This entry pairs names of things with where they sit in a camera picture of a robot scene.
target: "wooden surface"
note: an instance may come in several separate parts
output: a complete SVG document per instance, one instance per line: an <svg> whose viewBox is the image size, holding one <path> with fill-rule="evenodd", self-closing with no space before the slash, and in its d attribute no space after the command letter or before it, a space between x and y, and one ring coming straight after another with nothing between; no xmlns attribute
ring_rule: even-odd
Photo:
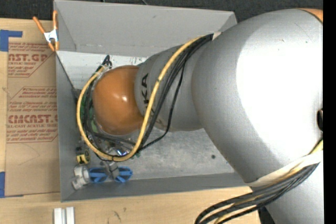
<svg viewBox="0 0 336 224"><path fill-rule="evenodd" d="M26 20L0 19L0 29L22 29L25 23ZM4 168L5 157L7 55L0 52L0 171ZM75 207L76 224L193 223L210 205L249 191L248 187L239 187L67 203L60 202L60 193L6 197L0 199L0 223L51 224L53 209L68 206ZM260 220L253 212L229 223L260 224Z"/></svg>

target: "gray metal box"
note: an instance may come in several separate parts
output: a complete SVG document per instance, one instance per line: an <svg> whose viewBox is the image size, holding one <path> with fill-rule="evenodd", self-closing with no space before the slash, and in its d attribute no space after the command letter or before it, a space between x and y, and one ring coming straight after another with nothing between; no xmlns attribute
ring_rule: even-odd
<svg viewBox="0 0 336 224"><path fill-rule="evenodd" d="M81 89L106 54L114 66L147 57L200 35L237 24L233 12L114 3L55 0L60 50L57 104L61 200L148 195L244 185L206 132L175 132L122 166L133 170L126 183L90 184L74 190L75 148L80 134L72 86ZM154 129L152 138L162 134ZM99 160L91 154L91 163Z"/></svg>

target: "cardboard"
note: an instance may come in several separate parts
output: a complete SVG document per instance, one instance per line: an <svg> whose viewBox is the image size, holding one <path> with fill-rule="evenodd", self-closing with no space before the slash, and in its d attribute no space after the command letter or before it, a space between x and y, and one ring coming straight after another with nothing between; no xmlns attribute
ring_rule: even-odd
<svg viewBox="0 0 336 224"><path fill-rule="evenodd" d="M8 43L5 196L59 191L55 53L32 20L0 29L23 32Z"/></svg>

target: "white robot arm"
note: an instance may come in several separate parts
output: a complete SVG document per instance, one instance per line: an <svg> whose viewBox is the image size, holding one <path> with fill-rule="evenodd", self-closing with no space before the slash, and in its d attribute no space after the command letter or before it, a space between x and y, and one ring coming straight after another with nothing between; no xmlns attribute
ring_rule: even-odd
<svg viewBox="0 0 336 224"><path fill-rule="evenodd" d="M322 22L322 11L288 9L202 37L160 81L149 128L204 128L247 183L309 154L322 139L317 124L323 107ZM157 78L179 48L138 68L108 71L95 82L92 98L101 131L124 138L138 131ZM121 89L106 100L104 84L116 81ZM318 155L319 165L302 184L267 205L276 224L324 223L322 152Z"/></svg>

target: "blue plastic part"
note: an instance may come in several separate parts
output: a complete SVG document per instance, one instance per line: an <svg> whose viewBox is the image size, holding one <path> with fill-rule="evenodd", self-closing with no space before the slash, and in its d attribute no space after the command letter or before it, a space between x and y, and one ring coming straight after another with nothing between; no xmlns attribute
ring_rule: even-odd
<svg viewBox="0 0 336 224"><path fill-rule="evenodd" d="M115 178L115 181L117 182L124 183L128 181L133 175L133 171L127 166L120 166L118 167L118 169L119 169L119 176Z"/></svg>
<svg viewBox="0 0 336 224"><path fill-rule="evenodd" d="M9 37L22 37L22 31L0 30L0 51L8 51Z"/></svg>
<svg viewBox="0 0 336 224"><path fill-rule="evenodd" d="M108 176L103 168L90 168L89 169L90 180L92 183L103 183Z"/></svg>
<svg viewBox="0 0 336 224"><path fill-rule="evenodd" d="M5 172L0 172L0 198L5 198Z"/></svg>

